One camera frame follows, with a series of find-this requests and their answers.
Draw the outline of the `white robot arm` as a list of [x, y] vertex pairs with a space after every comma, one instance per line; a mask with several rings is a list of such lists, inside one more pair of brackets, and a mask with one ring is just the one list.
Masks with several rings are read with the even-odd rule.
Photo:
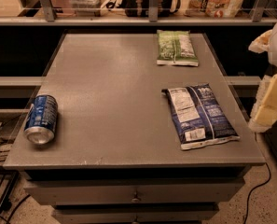
[[[248, 48], [255, 53], [268, 53], [269, 63], [277, 67], [277, 23], [271, 30], [257, 37]], [[264, 133], [277, 121], [277, 73], [264, 76], [259, 83], [256, 102], [252, 108], [249, 128]]]

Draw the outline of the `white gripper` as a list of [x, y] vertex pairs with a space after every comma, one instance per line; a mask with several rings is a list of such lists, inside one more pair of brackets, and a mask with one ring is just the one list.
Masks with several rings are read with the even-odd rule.
[[[270, 35], [268, 30], [254, 41], [248, 49], [254, 53], [266, 52], [270, 48]], [[277, 74], [270, 77], [265, 75], [259, 83], [256, 102], [253, 104], [248, 127], [254, 133], [264, 133], [277, 120]]]

